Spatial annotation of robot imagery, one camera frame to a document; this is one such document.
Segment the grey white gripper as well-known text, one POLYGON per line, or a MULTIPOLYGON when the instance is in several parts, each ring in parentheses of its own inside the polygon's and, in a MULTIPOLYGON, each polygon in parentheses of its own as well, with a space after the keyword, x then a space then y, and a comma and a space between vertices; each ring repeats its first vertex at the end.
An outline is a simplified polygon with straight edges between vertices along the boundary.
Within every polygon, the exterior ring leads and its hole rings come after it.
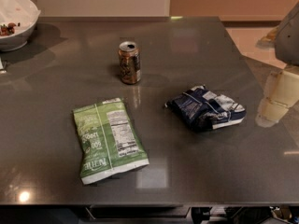
POLYGON ((288 65, 271 72, 265 82, 255 119, 264 128, 277 124, 299 101, 299 2, 278 26, 275 54, 288 65))

